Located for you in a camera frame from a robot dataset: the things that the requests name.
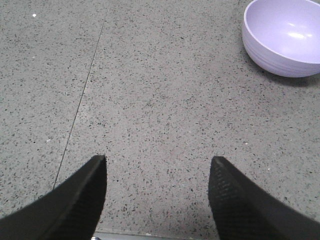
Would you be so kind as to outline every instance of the floor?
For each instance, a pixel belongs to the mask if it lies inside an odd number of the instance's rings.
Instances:
[[[218,155],[320,221],[320,75],[250,60],[249,2],[2,1],[0,217],[105,154],[97,231],[215,240]]]

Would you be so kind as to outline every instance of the terrazzo floor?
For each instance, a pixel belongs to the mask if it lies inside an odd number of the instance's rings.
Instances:
[[[218,155],[320,221],[320,75],[251,61],[249,2],[1,1],[0,217],[105,154],[97,231],[217,240]]]

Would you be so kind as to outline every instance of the bowl rim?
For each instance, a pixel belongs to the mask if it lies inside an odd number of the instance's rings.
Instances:
[[[273,52],[274,54],[276,55],[279,55],[285,59],[288,59],[288,60],[292,60],[292,61],[295,61],[295,62],[298,62],[298,63],[304,63],[304,64],[311,64],[311,65],[320,65],[320,61],[301,61],[301,60],[298,60],[298,59],[294,59],[292,57],[288,57],[288,56],[285,56],[279,52],[276,52],[274,50],[272,50],[271,48],[269,48],[268,46],[266,46],[265,44],[263,44],[254,34],[253,32],[251,31],[249,25],[248,25],[248,22],[247,22],[247,12],[249,10],[249,8],[251,7],[251,5],[253,5],[255,2],[258,2],[258,1],[263,1],[263,0],[253,0],[252,2],[250,2],[248,4],[248,6],[246,6],[245,8],[245,11],[244,11],[244,14],[243,14],[243,22],[245,24],[245,28],[248,30],[248,32],[250,33],[250,35],[259,43],[261,44],[264,48],[268,49],[269,51]],[[312,4],[315,4],[317,5],[317,7],[320,8],[320,4],[317,3],[317,2],[314,2],[312,0],[300,0],[302,2],[309,2],[309,3],[312,3]]]

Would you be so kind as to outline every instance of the floor tile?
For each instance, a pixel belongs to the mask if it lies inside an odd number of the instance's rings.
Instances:
[[[0,217],[52,189],[107,2],[4,1]]]
[[[58,178],[106,154],[99,231],[217,239],[215,155],[320,220],[320,76],[283,78],[250,60],[249,2],[110,5]]]

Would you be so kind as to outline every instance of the white bowl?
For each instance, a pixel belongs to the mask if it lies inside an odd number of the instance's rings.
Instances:
[[[261,68],[283,77],[320,73],[320,4],[254,0],[242,25],[245,50]]]

